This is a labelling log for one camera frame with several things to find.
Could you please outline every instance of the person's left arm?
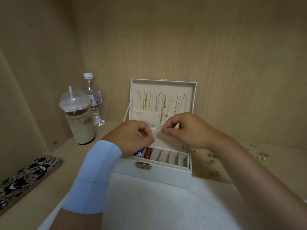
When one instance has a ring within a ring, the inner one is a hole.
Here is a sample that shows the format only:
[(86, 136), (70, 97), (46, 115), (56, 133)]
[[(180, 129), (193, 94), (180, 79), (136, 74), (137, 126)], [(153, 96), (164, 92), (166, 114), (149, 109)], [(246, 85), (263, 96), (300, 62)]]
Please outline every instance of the person's left arm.
[(153, 142), (149, 126), (135, 120), (120, 124), (96, 142), (50, 229), (100, 229), (109, 179), (117, 159)]

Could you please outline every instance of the straw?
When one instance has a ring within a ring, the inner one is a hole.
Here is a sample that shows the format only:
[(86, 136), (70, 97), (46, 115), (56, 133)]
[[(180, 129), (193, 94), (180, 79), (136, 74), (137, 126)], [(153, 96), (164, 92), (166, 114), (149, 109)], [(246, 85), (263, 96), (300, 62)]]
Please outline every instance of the straw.
[(68, 86), (68, 88), (69, 88), (70, 100), (71, 100), (71, 102), (73, 103), (73, 102), (74, 102), (74, 98), (72, 97), (72, 90), (71, 90), (71, 86), (69, 85), (69, 86)]

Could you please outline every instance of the blue arm band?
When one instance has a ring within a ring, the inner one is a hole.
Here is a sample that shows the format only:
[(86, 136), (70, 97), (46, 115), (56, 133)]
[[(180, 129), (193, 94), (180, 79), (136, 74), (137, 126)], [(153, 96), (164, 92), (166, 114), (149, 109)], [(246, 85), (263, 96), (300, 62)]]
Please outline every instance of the blue arm band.
[(103, 212), (110, 175), (121, 155), (115, 144), (96, 142), (88, 151), (62, 208), (79, 214)]

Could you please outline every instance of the open jewelry box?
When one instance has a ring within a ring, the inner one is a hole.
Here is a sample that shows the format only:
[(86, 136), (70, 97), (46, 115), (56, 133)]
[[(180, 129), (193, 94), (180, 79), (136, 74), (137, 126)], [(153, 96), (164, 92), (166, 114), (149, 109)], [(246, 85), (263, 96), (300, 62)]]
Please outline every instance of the open jewelry box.
[(149, 159), (122, 156), (114, 172), (156, 182), (189, 187), (192, 175), (190, 150), (178, 139), (161, 131), (163, 124), (178, 113), (193, 113), (196, 82), (131, 79), (129, 120), (146, 122), (155, 142)]

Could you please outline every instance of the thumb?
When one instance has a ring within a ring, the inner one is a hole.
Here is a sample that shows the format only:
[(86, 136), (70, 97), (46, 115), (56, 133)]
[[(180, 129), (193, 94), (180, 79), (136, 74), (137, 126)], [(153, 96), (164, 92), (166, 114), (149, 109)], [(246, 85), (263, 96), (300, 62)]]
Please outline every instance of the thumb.
[(175, 128), (167, 128), (164, 130), (164, 133), (167, 134), (167, 135), (170, 135), (172, 137), (175, 137), (175, 138), (179, 138), (179, 129), (175, 129)]
[(142, 147), (147, 147), (148, 145), (151, 145), (155, 139), (152, 136), (145, 136), (145, 137), (141, 137), (141, 141), (142, 141)]

